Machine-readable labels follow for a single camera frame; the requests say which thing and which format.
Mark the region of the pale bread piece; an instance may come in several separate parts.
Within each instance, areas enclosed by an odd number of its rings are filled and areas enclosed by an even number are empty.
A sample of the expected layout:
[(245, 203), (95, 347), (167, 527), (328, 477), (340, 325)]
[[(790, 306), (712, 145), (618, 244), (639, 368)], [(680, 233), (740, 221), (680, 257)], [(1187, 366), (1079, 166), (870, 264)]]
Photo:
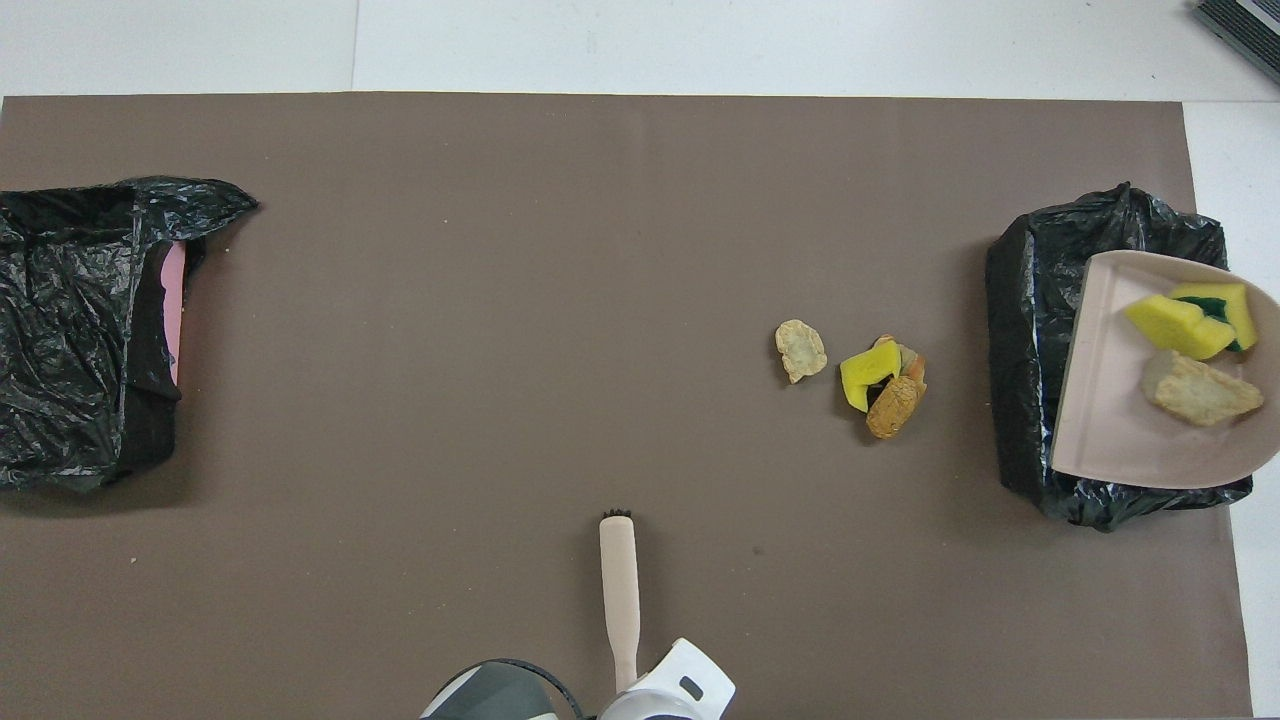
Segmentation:
[(826, 369), (826, 345), (815, 328), (800, 319), (780, 323), (774, 331), (774, 346), (780, 354), (783, 373), (790, 384)]

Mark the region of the L-shaped yellow sponge piece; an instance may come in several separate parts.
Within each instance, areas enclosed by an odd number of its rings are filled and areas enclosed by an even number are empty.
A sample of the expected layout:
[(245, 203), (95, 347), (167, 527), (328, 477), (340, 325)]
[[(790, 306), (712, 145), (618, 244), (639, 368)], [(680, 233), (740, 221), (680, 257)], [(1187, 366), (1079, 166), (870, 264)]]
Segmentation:
[(872, 386), (900, 374), (901, 348), (896, 341), (888, 340), (844, 360), (838, 369), (847, 404), (860, 413), (868, 413)]

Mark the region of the black plastic trash bag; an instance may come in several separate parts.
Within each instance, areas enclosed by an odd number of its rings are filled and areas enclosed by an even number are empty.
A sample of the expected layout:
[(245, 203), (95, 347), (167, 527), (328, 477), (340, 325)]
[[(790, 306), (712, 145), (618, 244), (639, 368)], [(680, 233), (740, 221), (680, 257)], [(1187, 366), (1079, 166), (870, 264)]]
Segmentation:
[(257, 205), (170, 176), (0, 191), (0, 489), (90, 492), (174, 454), (164, 264)]

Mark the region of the brown table mat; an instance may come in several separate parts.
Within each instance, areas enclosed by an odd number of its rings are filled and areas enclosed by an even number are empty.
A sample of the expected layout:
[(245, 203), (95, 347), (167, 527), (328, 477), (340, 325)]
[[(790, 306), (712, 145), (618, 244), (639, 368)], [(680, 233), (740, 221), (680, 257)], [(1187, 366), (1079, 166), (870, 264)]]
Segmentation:
[[(0, 190), (156, 174), (260, 208), (192, 282), (174, 456), (0, 493), (0, 720), (396, 720), (492, 657), (595, 710), (608, 509), (643, 661), (689, 638), (731, 720), (1252, 712), (1228, 511), (1044, 518), (988, 406), (989, 243), (1124, 181), (1193, 210), (1176, 104), (3, 104)], [(881, 334), (925, 357), (892, 439), (838, 369)]]

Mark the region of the striped croissant bread piece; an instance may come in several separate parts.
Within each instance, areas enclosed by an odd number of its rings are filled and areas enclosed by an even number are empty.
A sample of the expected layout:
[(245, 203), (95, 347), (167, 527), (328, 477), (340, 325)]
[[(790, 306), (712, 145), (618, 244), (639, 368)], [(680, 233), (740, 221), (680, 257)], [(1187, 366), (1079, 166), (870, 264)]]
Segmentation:
[(1265, 404), (1252, 383), (1174, 350), (1161, 350), (1144, 364), (1140, 392), (1156, 407), (1193, 427), (1215, 427)]

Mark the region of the left black-bagged bin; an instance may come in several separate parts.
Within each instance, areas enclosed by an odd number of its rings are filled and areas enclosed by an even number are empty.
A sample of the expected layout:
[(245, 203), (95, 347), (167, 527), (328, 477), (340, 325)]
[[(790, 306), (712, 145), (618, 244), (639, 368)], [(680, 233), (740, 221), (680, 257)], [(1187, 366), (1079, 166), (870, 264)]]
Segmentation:
[(1088, 260), (1137, 250), (1228, 268), (1219, 220), (1178, 211), (1123, 182), (1018, 217), (986, 254), (991, 411), (1001, 484), (1047, 518), (1100, 532), (1164, 511), (1228, 506), (1243, 477), (1206, 489), (1153, 489), (1055, 471), (1050, 448)]

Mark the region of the small yellow sponge chunk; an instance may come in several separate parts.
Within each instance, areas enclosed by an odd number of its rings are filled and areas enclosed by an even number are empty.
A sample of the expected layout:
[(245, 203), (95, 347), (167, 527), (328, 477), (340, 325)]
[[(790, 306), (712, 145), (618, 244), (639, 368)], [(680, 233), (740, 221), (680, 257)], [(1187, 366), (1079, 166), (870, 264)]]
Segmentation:
[(1206, 361), (1226, 350), (1236, 332), (1196, 304), (1151, 295), (1123, 309), (1124, 316), (1156, 347)]

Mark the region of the brown bread roll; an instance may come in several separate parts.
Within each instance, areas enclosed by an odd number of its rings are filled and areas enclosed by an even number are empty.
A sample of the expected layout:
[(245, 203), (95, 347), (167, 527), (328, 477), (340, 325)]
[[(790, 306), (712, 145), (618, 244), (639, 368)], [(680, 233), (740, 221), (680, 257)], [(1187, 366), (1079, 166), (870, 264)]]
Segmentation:
[(867, 427), (877, 439), (892, 439), (919, 406), (927, 384), (909, 375), (890, 379), (867, 413)]

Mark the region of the large yellow sponge chunk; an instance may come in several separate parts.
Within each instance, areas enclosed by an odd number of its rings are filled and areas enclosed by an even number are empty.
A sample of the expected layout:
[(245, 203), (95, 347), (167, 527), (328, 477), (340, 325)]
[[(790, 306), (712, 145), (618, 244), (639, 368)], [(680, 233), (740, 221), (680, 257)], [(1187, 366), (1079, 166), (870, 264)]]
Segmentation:
[(1225, 350), (1243, 354), (1252, 348), (1257, 332), (1248, 306), (1243, 283), (1190, 282), (1178, 284), (1169, 296), (1176, 301), (1196, 305), (1208, 319), (1233, 329), (1234, 340)]

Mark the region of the beige hand brush black bristles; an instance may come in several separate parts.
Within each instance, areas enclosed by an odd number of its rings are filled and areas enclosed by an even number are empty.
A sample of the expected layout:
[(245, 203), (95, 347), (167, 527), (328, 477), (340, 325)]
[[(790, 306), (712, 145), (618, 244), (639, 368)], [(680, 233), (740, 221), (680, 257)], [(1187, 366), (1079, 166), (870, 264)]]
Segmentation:
[(637, 680), (641, 630), (637, 542), (628, 510), (604, 512), (599, 544), (605, 633), (614, 666), (614, 692), (621, 694)]

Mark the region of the small orange striped bread piece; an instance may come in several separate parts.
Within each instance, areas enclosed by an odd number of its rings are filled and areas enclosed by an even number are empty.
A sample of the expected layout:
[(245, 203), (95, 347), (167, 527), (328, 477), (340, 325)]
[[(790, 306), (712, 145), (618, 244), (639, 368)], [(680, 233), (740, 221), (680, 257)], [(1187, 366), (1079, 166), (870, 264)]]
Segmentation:
[(882, 345), (893, 345), (899, 351), (899, 374), (914, 379), (915, 382), (925, 383), (925, 357), (918, 351), (908, 347), (901, 341), (896, 340), (892, 334), (881, 334), (874, 343), (873, 348), (878, 348)]

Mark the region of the pink plastic bin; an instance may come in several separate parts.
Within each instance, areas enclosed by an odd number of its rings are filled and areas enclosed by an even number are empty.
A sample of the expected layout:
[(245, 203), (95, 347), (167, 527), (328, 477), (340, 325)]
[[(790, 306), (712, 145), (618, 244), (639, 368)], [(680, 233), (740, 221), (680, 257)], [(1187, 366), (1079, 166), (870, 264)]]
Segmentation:
[(174, 386), (178, 386), (179, 373), (187, 255), (186, 242), (174, 242), (166, 252), (160, 272), (161, 287), (165, 291), (163, 300), (163, 328), (169, 356), (169, 372)]

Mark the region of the grey ribbed device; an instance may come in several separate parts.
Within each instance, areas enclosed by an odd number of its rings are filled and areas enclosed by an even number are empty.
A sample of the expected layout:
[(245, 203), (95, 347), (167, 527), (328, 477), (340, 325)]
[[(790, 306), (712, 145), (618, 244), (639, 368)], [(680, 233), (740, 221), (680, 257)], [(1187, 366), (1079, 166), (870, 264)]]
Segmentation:
[(1194, 0), (1192, 15), (1280, 85), (1280, 0)]

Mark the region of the beige plastic dustpan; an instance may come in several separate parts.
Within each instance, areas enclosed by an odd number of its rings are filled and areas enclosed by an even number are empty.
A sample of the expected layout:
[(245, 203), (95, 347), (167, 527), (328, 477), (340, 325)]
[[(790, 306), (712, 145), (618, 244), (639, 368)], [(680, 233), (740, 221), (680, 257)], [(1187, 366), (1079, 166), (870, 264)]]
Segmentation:
[(1062, 378), (1050, 465), (1075, 477), (1157, 489), (1225, 486), (1280, 456), (1280, 301), (1245, 284), (1258, 343), (1211, 365), (1256, 386), (1263, 405), (1213, 427), (1194, 427), (1140, 391), (1155, 346), (1124, 309), (1185, 282), (1234, 283), (1202, 263), (1119, 250), (1087, 264), (1070, 355)]

